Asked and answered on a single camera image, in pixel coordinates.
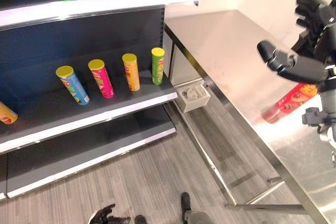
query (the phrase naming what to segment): shoe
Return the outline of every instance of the shoe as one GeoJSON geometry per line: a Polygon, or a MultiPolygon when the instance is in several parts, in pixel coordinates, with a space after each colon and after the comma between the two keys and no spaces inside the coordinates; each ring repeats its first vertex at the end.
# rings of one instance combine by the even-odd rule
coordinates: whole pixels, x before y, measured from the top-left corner
{"type": "Polygon", "coordinates": [[[143,217],[142,215],[136,216],[136,218],[134,219],[134,223],[135,224],[147,224],[145,217],[143,217]]]}
{"type": "Polygon", "coordinates": [[[186,224],[187,222],[184,218],[185,212],[191,211],[190,196],[187,192],[184,192],[181,195],[181,208],[182,208],[182,221],[184,224],[186,224]]]}

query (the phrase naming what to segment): metal tabletop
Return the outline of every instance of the metal tabletop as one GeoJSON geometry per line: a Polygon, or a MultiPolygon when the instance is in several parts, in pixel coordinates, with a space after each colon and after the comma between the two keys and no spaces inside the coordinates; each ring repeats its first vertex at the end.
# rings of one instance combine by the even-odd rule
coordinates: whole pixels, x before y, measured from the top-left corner
{"type": "Polygon", "coordinates": [[[328,143],[316,128],[302,125],[306,108],[318,106],[317,95],[277,123],[261,112],[296,83],[271,72],[257,51],[268,39],[288,47],[236,10],[167,19],[166,32],[222,102],[231,102],[237,119],[250,126],[259,149],[316,223],[336,223],[336,169],[328,143]]]}

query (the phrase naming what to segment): small white box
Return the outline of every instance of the small white box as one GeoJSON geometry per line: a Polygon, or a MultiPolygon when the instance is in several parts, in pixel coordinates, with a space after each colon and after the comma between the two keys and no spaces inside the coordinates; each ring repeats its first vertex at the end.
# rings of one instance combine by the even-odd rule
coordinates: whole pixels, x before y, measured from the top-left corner
{"type": "Polygon", "coordinates": [[[210,94],[206,89],[203,87],[202,83],[194,83],[190,84],[181,88],[177,88],[177,99],[176,103],[180,107],[180,109],[183,111],[183,113],[186,113],[190,110],[197,109],[199,107],[205,106],[210,99],[210,94]],[[193,90],[196,90],[197,93],[202,93],[202,97],[195,99],[195,100],[189,100],[187,98],[187,92],[190,88],[193,88],[193,90]]]}

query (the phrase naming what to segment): gray carpet floor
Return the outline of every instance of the gray carpet floor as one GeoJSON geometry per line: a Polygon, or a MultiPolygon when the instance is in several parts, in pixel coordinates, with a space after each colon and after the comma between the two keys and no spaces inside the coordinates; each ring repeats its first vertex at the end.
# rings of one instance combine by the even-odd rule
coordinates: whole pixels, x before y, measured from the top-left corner
{"type": "MultiPolygon", "coordinates": [[[[222,104],[209,104],[189,113],[202,144],[240,203],[267,186],[277,174],[222,104]],[[220,114],[211,123],[212,111],[220,114]]],[[[223,188],[205,164],[184,123],[171,104],[167,110],[177,133],[125,155],[14,199],[0,202],[1,224],[87,223],[96,209],[116,203],[115,216],[142,214],[148,224],[182,223],[180,195],[187,191],[194,210],[205,211],[220,223],[313,223],[308,216],[231,211],[223,188]]],[[[296,203],[285,187],[260,203],[296,203]]]]}

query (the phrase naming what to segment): can label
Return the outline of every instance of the can label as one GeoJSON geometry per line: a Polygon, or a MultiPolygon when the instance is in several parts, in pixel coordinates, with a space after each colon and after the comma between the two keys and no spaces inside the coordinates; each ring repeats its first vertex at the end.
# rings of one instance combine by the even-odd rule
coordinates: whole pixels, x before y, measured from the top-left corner
{"type": "Polygon", "coordinates": [[[113,87],[110,78],[107,74],[106,68],[99,70],[91,70],[94,79],[100,89],[101,94],[104,98],[111,98],[114,96],[113,87]]]}
{"type": "Polygon", "coordinates": [[[152,80],[155,85],[160,85],[163,79],[163,63],[162,57],[152,57],[152,80]]]}
{"type": "Polygon", "coordinates": [[[86,105],[90,102],[89,96],[86,94],[82,84],[74,73],[66,78],[60,79],[79,105],[86,105]]]}
{"type": "Polygon", "coordinates": [[[17,118],[18,115],[14,111],[0,102],[0,121],[5,124],[11,124],[14,123],[17,118]]]}
{"type": "Polygon", "coordinates": [[[317,94],[315,85],[299,83],[276,103],[277,108],[286,114],[296,110],[317,94]]]}
{"type": "Polygon", "coordinates": [[[124,66],[130,90],[138,91],[140,89],[138,64],[136,62],[127,62],[124,66]]]}

